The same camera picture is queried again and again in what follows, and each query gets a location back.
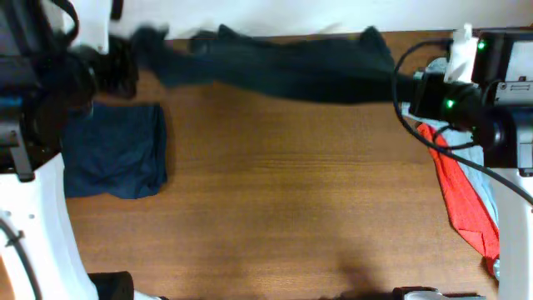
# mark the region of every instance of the table surface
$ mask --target table surface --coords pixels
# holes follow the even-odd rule
[[[385,33],[396,59],[443,35]],[[439,54],[423,50],[403,71]],[[165,109],[169,182],[136,201],[67,200],[88,272],[128,270],[136,289],[180,299],[402,286],[496,299],[481,255],[449,224],[427,150],[392,105],[298,103],[218,83],[166,91],[145,73],[137,101]],[[0,286],[10,298],[4,272]]]

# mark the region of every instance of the dark blue cloth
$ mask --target dark blue cloth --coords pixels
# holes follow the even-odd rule
[[[167,181],[167,131],[158,105],[95,106],[72,120],[62,137],[66,197],[110,193],[123,199],[155,195]]]

